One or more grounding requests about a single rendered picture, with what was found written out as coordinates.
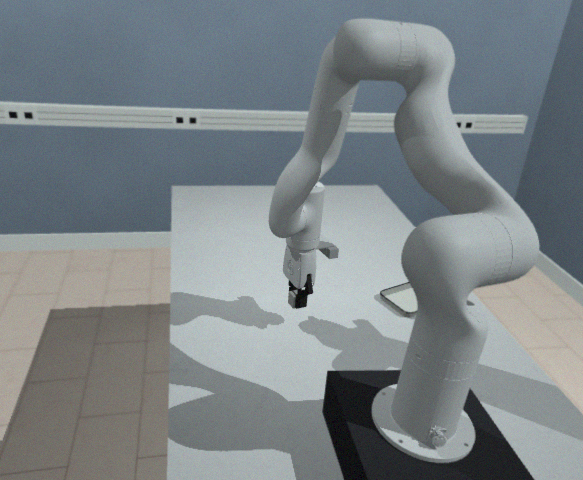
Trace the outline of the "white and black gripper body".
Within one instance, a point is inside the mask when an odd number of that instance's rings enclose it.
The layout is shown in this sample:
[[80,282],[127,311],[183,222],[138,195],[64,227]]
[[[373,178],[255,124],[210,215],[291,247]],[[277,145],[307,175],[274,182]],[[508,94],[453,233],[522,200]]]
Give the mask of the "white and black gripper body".
[[308,274],[311,274],[312,286],[315,284],[316,248],[299,250],[286,244],[283,273],[297,289],[304,287]]

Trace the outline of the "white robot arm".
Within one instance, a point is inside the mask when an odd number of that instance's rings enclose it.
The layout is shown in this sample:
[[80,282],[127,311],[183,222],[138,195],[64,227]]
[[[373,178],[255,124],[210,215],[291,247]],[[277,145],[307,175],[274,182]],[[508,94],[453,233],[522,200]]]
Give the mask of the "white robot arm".
[[448,99],[454,66],[450,41],[434,27],[346,21],[323,52],[302,145],[269,210],[271,232],[288,246],[338,258],[339,249],[320,234],[325,187],[318,181],[338,159],[360,80],[404,87],[394,118],[399,146],[419,184],[453,215],[419,224],[404,244],[401,264],[417,314],[398,383],[377,393],[371,413],[390,444],[435,463],[464,458],[475,441],[463,407],[488,322],[467,298],[475,288],[519,279],[539,255],[530,219],[462,138]]

